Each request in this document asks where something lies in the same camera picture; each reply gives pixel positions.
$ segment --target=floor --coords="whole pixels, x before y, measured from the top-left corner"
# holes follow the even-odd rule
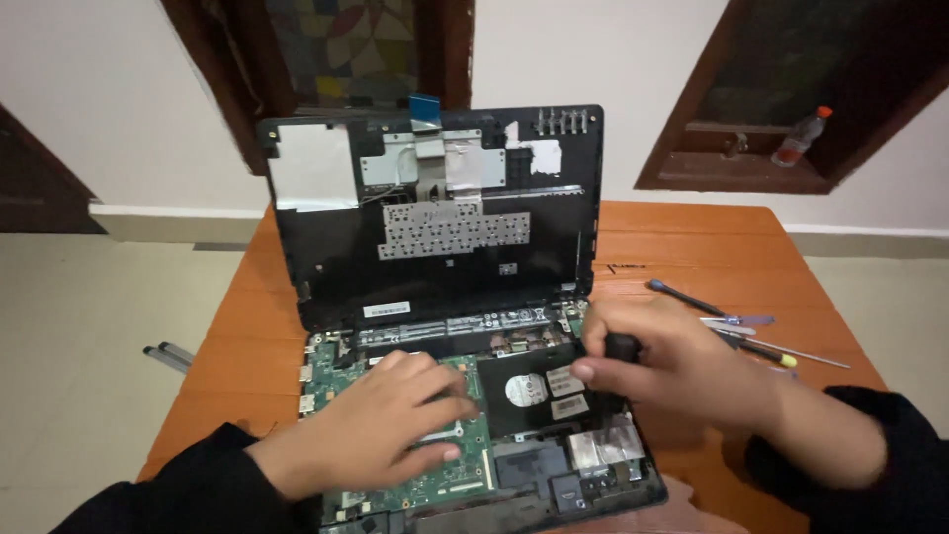
[[[240,252],[0,234],[0,533],[46,532],[135,478]],[[949,260],[809,257],[886,384],[949,437]]]

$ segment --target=green circuit board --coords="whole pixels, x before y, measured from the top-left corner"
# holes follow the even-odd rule
[[[333,369],[333,359],[338,351],[336,341],[321,343],[314,349],[314,352],[307,354],[307,363],[312,369],[311,377],[303,385],[303,396],[312,395],[307,400],[309,403],[311,399],[312,411],[303,410],[305,403],[302,400],[301,410],[305,414],[324,408],[337,394],[368,372],[369,368],[367,361],[360,360],[348,369]],[[445,358],[440,363],[452,365],[464,373],[469,395],[479,402],[482,395],[475,361],[474,355],[464,355]],[[444,464],[441,469],[387,490],[324,495],[324,524],[338,523],[365,514],[471,497],[494,489],[494,458],[484,413],[477,419],[457,421],[423,437],[419,446],[437,442],[458,444],[461,456]]]

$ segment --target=orange table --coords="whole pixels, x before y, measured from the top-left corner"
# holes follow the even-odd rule
[[[736,315],[775,315],[759,328],[765,341],[848,363],[845,370],[800,359],[802,380],[816,388],[883,380],[834,310],[808,265],[767,208],[605,201],[601,206],[592,299],[644,301],[662,279]],[[221,302],[181,391],[152,445],[141,479],[221,423],[255,435],[297,420],[297,381],[306,333],[272,212],[261,221]],[[805,532],[807,519],[740,482],[725,467],[712,429],[638,410],[661,471],[695,489],[692,503],[752,532]],[[622,531],[623,516],[596,523]],[[572,532],[585,531],[583,525]]]

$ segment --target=door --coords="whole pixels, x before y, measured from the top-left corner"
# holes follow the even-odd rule
[[[0,105],[0,232],[104,234],[92,193]]]

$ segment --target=person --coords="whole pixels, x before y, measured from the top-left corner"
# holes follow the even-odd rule
[[[605,359],[608,332],[638,337],[641,364]],[[583,341],[571,372],[593,390],[753,434],[746,469],[807,514],[811,532],[949,531],[946,445],[901,395],[810,389],[731,350],[667,297],[594,304]],[[450,394],[426,402],[441,391]],[[456,458],[452,444],[409,447],[476,416],[464,391],[462,375],[427,354],[391,353],[305,421],[263,440],[226,424],[54,532],[316,530],[322,491],[393,486]]]

